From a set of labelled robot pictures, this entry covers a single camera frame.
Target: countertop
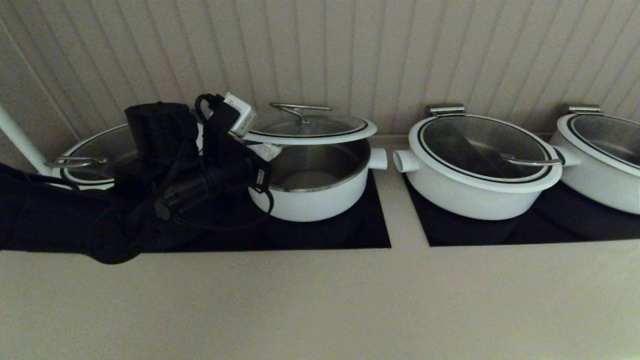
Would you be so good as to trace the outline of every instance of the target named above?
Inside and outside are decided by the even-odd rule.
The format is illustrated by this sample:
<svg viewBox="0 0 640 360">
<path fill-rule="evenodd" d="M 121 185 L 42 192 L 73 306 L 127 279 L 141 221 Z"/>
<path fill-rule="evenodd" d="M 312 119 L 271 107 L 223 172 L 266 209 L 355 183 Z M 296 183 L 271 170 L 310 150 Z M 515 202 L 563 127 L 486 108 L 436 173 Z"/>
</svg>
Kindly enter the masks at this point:
<svg viewBox="0 0 640 360">
<path fill-rule="evenodd" d="M 2 251 L 0 358 L 639 359 L 638 240 L 431 248 L 374 176 L 392 249 Z"/>
</svg>

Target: black induction cooktop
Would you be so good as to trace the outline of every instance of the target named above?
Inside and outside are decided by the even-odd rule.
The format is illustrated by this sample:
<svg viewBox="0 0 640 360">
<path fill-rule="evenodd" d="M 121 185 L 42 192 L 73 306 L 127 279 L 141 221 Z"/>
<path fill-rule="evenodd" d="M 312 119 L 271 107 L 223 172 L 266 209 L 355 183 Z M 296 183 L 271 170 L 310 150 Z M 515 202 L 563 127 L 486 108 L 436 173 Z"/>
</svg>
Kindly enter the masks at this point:
<svg viewBox="0 0 640 360">
<path fill-rule="evenodd" d="M 187 216 L 192 222 L 235 227 L 262 214 L 244 188 L 207 201 Z M 373 173 L 369 171 L 360 200 L 335 217 L 317 222 L 290 222 L 269 217 L 248 229 L 212 231 L 162 252 L 374 248 L 391 248 L 391 242 Z"/>
<path fill-rule="evenodd" d="M 599 204 L 562 182 L 543 191 L 524 214 L 489 221 L 463 217 L 434 205 L 403 177 L 432 247 L 640 238 L 640 215 Z"/>
</svg>

